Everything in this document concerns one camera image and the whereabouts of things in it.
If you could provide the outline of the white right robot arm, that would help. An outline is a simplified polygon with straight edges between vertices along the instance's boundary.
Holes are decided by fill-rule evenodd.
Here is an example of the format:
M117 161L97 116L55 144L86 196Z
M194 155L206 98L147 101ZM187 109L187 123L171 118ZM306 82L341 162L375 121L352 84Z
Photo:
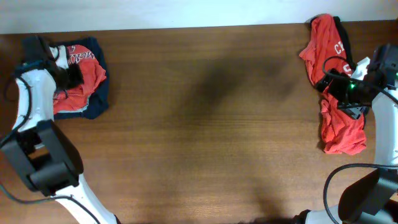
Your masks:
M375 152L371 163L340 166L323 187L323 210L304 210L293 223L397 223L397 46L379 46L372 59L363 60L352 76L323 69L326 77L318 88L327 90L337 108L359 114L369 108L375 118ZM327 200L332 178L345 169L368 168L370 173L348 186L338 205Z

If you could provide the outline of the orange t-shirt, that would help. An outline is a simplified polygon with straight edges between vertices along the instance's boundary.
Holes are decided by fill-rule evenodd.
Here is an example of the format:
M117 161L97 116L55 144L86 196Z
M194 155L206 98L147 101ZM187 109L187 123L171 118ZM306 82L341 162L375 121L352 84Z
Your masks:
M67 47L69 53L68 64L78 64L83 75L84 84L78 85L76 88L67 90L59 94L76 94L78 96L93 95L99 88L107 76L106 70L100 65L94 53L83 45L70 45Z

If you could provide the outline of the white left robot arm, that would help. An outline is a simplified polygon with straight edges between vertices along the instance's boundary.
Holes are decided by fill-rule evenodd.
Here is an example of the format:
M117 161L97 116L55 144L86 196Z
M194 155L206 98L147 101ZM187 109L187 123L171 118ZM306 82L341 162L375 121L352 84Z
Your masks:
M17 119L1 151L25 186L56 201L78 223L119 223L90 189L77 148L53 121L53 96L83 83L79 69L51 60L22 63L13 73L19 89Z

